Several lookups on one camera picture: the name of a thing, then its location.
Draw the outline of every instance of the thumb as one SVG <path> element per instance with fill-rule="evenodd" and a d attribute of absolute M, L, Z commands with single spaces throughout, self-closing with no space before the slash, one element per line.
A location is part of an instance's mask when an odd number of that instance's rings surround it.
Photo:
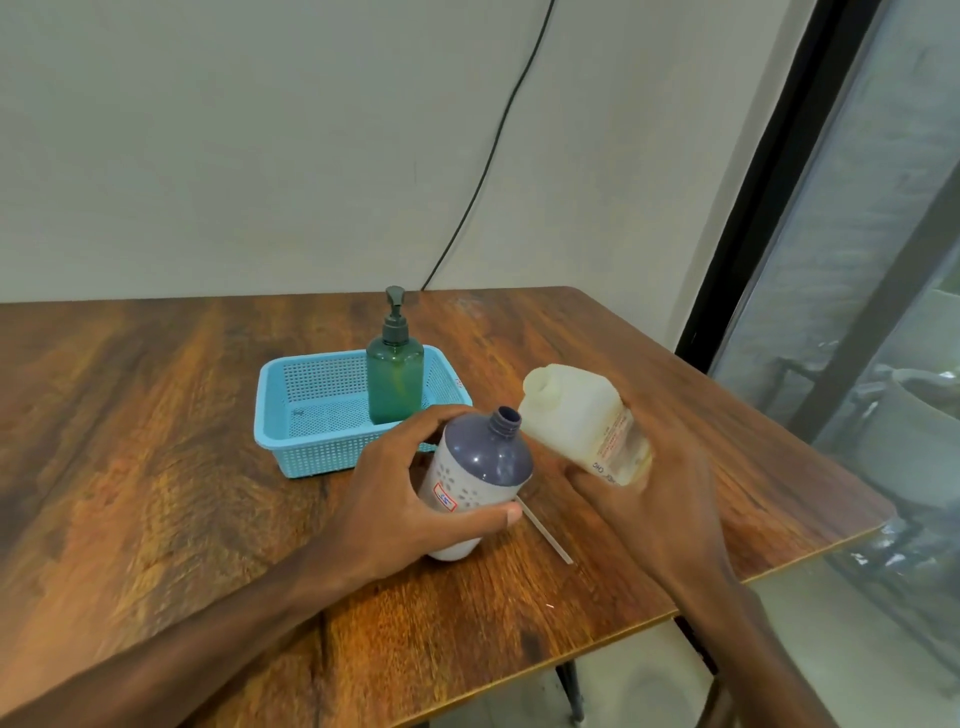
<path fill-rule="evenodd" d="M 442 535 L 444 540 L 447 541 L 447 546 L 452 546 L 453 544 L 459 544 L 461 541 L 478 539 L 481 536 L 489 536 L 497 531 L 502 531 L 507 526 L 519 521 L 523 511 L 519 503 L 511 500 L 506 503 L 475 508 L 464 513 L 451 513 L 446 516 L 437 515 L 440 517 L 438 521 L 439 535 Z"/>
<path fill-rule="evenodd" d="M 593 506 L 593 510 L 602 513 L 604 504 L 610 499 L 612 488 L 596 475 L 591 475 L 582 468 L 570 463 L 564 469 L 564 477 L 570 481 L 573 490 L 584 497 L 584 500 Z"/>

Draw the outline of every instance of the forearm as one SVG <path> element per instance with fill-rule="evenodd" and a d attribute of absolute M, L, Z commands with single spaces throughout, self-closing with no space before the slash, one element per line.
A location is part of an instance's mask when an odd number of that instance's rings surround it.
<path fill-rule="evenodd" d="M 753 591 L 721 576 L 674 594 L 747 728 L 836 728 L 794 665 Z"/>
<path fill-rule="evenodd" d="M 303 550 L 238 592 L 0 719 L 0 728 L 179 724 L 258 653 L 356 585 L 335 571 L 304 589 Z"/>

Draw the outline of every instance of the red-bordered sticker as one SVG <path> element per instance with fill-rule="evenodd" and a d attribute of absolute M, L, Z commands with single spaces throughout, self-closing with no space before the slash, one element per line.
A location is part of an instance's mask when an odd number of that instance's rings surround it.
<path fill-rule="evenodd" d="M 437 500 L 442 503 L 444 508 L 450 513 L 453 513 L 457 509 L 457 501 L 450 497 L 447 491 L 444 490 L 444 486 L 440 484 L 439 480 L 433 487 L 433 495 L 437 497 Z"/>

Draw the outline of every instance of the tiled floor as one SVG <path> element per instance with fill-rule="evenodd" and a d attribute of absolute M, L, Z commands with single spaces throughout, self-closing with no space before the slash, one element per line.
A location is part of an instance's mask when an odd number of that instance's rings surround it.
<path fill-rule="evenodd" d="M 842 728 L 960 728 L 960 686 L 823 561 L 755 584 L 778 633 Z M 667 622 L 577 661 L 589 728 L 690 728 L 710 676 Z M 435 718 L 434 728 L 568 726 L 553 670 Z"/>

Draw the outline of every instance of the wood grain surface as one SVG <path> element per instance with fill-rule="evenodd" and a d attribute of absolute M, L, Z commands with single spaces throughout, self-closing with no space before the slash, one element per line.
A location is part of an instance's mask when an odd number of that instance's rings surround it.
<path fill-rule="evenodd" d="M 253 442 L 260 366 L 365 347 L 382 293 L 0 306 L 0 714 L 262 573 L 324 525 L 350 473 L 287 480 Z M 679 414 L 709 451 L 744 579 L 878 527 L 851 474 L 569 288 L 410 294 L 482 409 L 550 362 Z M 666 619 L 673 605 L 534 446 L 527 521 L 424 559 L 303 625 L 190 720 L 416 722 Z"/>

